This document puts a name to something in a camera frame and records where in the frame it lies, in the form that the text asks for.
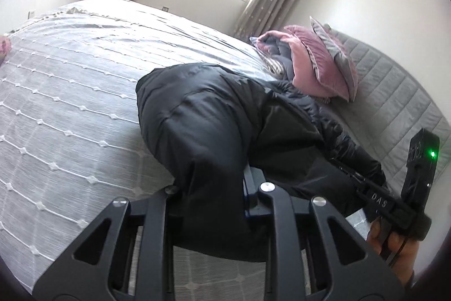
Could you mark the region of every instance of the textured bedspread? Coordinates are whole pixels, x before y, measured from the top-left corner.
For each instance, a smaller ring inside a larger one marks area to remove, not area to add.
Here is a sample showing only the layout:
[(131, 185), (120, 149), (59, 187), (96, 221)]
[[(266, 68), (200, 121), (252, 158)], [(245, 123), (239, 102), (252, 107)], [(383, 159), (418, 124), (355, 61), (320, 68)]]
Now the textured bedspread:
[[(207, 61), (272, 79), (251, 46), (127, 0), (64, 6), (11, 40), (0, 67), (0, 254), (28, 288), (113, 198), (172, 182), (140, 136), (140, 77)], [(263, 282), (261, 264), (182, 249), (175, 269), (178, 299), (211, 297), (218, 282), (243, 299), (244, 282), (252, 293)]]

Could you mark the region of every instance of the grey mattress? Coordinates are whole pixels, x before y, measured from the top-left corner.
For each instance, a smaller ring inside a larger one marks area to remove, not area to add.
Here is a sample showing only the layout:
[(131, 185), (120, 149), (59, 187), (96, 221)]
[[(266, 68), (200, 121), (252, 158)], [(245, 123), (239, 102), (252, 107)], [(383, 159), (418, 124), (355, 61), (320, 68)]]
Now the grey mattress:
[[(64, 6), (10, 36), (0, 67), (0, 254), (28, 289), (113, 198), (172, 182), (141, 139), (140, 77), (207, 61), (272, 79), (250, 45), (128, 0)], [(262, 294), (262, 264), (176, 249), (175, 273), (178, 300)]]
[(379, 50), (331, 30), (350, 53), (359, 73), (354, 103), (332, 99), (330, 108), (351, 136), (382, 164), (389, 186), (400, 193), (409, 143), (420, 128), (440, 137), (435, 180), (451, 160), (451, 128), (421, 85)]

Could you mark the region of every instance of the black puffer jacket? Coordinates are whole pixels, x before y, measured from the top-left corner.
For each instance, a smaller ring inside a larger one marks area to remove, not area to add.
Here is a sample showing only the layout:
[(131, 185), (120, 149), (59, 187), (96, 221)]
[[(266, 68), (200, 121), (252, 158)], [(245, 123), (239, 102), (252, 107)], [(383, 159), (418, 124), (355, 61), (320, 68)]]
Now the black puffer jacket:
[(183, 229), (175, 239), (183, 247), (265, 259), (265, 235), (251, 231), (244, 217), (247, 162), (292, 195), (322, 195), (344, 215), (361, 203), (351, 181), (333, 174), (324, 157), (385, 182), (380, 164), (288, 82), (195, 63), (154, 70), (139, 80), (136, 92), (144, 141), (183, 190)]

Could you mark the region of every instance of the finger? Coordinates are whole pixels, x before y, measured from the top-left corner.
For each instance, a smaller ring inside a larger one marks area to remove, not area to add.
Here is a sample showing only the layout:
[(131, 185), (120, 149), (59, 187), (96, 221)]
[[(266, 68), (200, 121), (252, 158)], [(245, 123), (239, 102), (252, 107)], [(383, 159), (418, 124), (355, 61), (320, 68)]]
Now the finger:
[[(400, 236), (398, 233), (393, 232), (391, 233), (390, 237), (388, 238), (388, 248), (391, 251), (397, 252), (400, 247), (402, 246), (403, 242), (405, 240), (405, 236)], [(405, 243), (401, 255), (411, 255), (418, 252), (419, 248), (419, 242), (414, 239), (409, 239)]]
[(372, 238), (368, 237), (367, 243), (373, 248), (373, 250), (374, 250), (377, 254), (380, 254), (380, 253), (381, 253), (381, 251), (382, 251), (382, 246), (381, 246), (381, 244), (379, 244), (379, 242), (377, 241), (377, 239), (372, 239)]
[(377, 239), (380, 233), (381, 233), (381, 222), (379, 219), (376, 219), (371, 223), (368, 238)]

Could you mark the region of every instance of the pink velvet cushion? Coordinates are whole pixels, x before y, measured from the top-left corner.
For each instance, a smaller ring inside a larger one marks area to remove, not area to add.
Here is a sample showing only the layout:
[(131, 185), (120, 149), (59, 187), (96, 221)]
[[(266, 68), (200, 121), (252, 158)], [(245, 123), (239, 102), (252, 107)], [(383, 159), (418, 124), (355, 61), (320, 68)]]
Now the pink velvet cushion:
[(6, 55), (11, 51), (11, 40), (6, 36), (0, 36), (0, 64), (3, 63)]
[[(310, 96), (336, 96), (336, 94), (321, 86), (318, 82), (307, 49), (296, 35), (274, 30), (268, 31), (267, 33), (269, 32), (271, 32), (273, 36), (279, 37), (282, 42), (286, 42), (291, 49), (291, 59), (293, 61), (293, 69), (295, 71), (293, 85), (296, 88), (298, 88), (302, 93)], [(267, 33), (264, 33), (258, 38), (257, 44), (260, 39), (266, 38)]]
[[(304, 49), (307, 51), (308, 59), (311, 60), (314, 76), (321, 87), (328, 91), (327, 95), (314, 96), (339, 96), (349, 101), (349, 91), (346, 81), (319, 36), (313, 31), (298, 25), (285, 26), (285, 29), (297, 36), (303, 45), (305, 45)], [(303, 68), (305, 68), (305, 65), (296, 66), (293, 59), (293, 67), (295, 70), (293, 84), (296, 86), (297, 83), (301, 83), (300, 79), (304, 77), (305, 70)]]
[(357, 95), (359, 85), (359, 76), (352, 59), (346, 54), (343, 44), (335, 37), (329, 35), (323, 26), (314, 18), (310, 17), (312, 29), (326, 46), (329, 54), (332, 56), (337, 68), (341, 72), (344, 81), (348, 87), (349, 99), (353, 102)]

